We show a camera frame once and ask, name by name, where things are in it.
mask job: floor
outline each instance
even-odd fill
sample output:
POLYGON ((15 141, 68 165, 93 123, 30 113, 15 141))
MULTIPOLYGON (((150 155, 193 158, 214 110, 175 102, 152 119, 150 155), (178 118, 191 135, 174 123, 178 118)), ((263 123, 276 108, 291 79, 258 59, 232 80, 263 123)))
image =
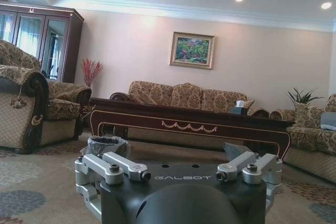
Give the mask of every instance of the floor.
MULTIPOLYGON (((78 141, 46 146, 31 155, 0 148, 0 224, 99 223, 75 190, 74 161, 88 137, 85 132, 78 141)), ((130 157, 145 162, 218 164, 226 159, 224 153, 139 143, 131 146, 130 157), (150 156, 154 149, 158 153, 150 156)), ((285 165, 282 191, 266 223, 336 223, 335 184, 285 165)))

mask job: wooden cabinet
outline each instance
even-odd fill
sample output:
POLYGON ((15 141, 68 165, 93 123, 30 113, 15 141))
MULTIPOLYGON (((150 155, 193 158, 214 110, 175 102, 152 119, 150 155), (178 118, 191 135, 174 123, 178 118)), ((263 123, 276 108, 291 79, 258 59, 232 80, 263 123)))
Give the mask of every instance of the wooden cabinet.
POLYGON ((41 62, 46 78, 73 82, 83 17, 70 8, 0 1, 0 39, 41 62))

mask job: patterned sofa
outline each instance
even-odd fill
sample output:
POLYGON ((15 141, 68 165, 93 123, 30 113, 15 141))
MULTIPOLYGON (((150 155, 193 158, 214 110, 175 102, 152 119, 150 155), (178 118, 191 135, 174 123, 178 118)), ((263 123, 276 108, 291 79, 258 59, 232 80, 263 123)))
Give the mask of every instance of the patterned sofa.
POLYGON ((90 88, 47 81, 40 62, 0 40, 0 146, 29 154, 40 145, 76 139, 90 88))
MULTIPOLYGON (((151 105, 174 106, 179 108, 206 110, 213 112, 229 112, 237 100, 247 101, 243 93, 201 89, 190 83, 168 86, 145 81, 133 81, 129 94, 114 93, 110 100, 136 102, 151 105)), ((248 115, 268 118, 269 113, 262 108, 249 108, 248 115)), ((138 138, 149 142, 162 142, 180 146, 193 146, 223 150, 224 142, 243 143, 239 140, 228 140, 211 136, 153 131, 146 129, 115 127, 115 134, 125 135, 129 139, 138 138)))
POLYGON ((336 94, 322 109, 297 103, 296 110, 275 110, 271 119, 295 121, 287 128, 291 148, 285 162, 336 183, 336 132, 320 129, 321 114, 336 112, 336 94))

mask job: coffee table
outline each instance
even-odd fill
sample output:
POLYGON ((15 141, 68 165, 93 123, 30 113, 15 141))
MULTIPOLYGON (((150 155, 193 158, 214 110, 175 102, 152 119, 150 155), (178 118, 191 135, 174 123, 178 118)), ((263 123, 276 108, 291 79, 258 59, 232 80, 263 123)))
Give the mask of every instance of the coffee table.
POLYGON ((117 135, 127 138, 127 128, 206 135, 243 140, 245 143, 269 143, 277 146, 281 159, 290 145, 286 128, 294 122, 255 118, 229 113, 146 105, 91 98, 93 107, 90 128, 93 135, 102 136, 105 125, 118 126, 117 135))

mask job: painting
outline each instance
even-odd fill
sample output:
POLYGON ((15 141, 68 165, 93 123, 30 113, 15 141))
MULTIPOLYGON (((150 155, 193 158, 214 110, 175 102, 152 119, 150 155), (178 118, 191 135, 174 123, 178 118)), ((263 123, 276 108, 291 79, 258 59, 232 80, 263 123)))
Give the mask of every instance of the painting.
POLYGON ((170 65, 212 69, 214 38, 174 32, 170 65))

